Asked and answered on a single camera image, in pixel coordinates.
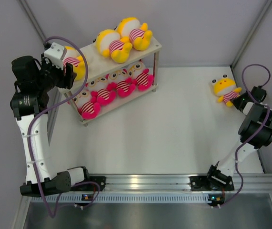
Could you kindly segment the yellow frog plush front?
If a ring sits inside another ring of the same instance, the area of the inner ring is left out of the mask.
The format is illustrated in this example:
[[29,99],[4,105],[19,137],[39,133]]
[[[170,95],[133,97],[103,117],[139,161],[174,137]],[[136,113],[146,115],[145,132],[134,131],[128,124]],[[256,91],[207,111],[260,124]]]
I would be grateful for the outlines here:
[[63,65],[66,66],[67,63],[73,66],[73,72],[76,73],[75,81],[79,81],[84,78],[86,73],[85,62],[79,52],[70,47],[65,46],[66,54],[63,58]]

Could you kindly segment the pink plush with glasses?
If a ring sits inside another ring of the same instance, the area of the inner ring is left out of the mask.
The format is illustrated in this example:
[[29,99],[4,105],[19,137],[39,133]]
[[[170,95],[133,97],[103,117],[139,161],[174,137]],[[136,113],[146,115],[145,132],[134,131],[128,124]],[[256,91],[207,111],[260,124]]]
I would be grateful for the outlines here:
[[118,69],[106,75],[108,79],[108,89],[116,91],[120,98],[125,98],[131,95],[136,85],[132,83],[131,77],[126,69]]

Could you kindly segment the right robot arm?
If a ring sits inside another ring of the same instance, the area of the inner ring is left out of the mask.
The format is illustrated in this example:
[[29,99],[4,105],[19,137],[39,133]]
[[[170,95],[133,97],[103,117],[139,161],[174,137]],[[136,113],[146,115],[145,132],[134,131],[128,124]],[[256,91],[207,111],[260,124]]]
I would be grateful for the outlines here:
[[234,107],[245,115],[238,135],[239,141],[228,155],[212,165],[205,178],[210,189],[232,184],[232,176],[240,162],[257,149],[272,142],[272,109],[263,104],[267,92],[262,86],[253,87],[251,93],[243,93],[231,99]]

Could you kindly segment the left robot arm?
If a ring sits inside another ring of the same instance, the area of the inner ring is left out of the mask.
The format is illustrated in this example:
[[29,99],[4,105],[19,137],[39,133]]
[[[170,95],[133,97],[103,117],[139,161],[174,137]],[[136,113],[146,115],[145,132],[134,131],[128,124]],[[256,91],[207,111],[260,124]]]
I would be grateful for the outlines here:
[[74,186],[87,190],[91,179],[86,167],[57,172],[49,151],[48,92],[54,87],[72,88],[76,78],[72,65],[58,68],[50,58],[43,57],[39,62],[32,56],[19,57],[11,64],[17,80],[10,107],[20,129],[26,157],[26,179],[20,193],[41,197],[69,192]]

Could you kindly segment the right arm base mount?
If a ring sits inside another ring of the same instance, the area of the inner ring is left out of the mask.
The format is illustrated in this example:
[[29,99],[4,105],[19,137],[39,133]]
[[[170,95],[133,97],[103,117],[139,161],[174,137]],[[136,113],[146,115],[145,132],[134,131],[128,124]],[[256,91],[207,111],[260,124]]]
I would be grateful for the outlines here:
[[211,165],[206,175],[190,177],[191,191],[220,191],[221,194],[209,194],[208,200],[211,207],[218,207],[225,202],[225,192],[234,191],[231,176],[224,175],[217,165]]

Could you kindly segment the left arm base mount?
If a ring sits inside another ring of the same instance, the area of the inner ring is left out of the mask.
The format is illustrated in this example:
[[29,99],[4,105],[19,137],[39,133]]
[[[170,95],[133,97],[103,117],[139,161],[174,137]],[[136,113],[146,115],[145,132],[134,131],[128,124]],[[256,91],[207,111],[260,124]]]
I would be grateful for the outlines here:
[[74,192],[89,192],[89,194],[82,194],[82,201],[89,201],[93,203],[98,197],[99,193],[104,190],[106,185],[105,176],[90,176],[89,180],[75,184],[71,191]]

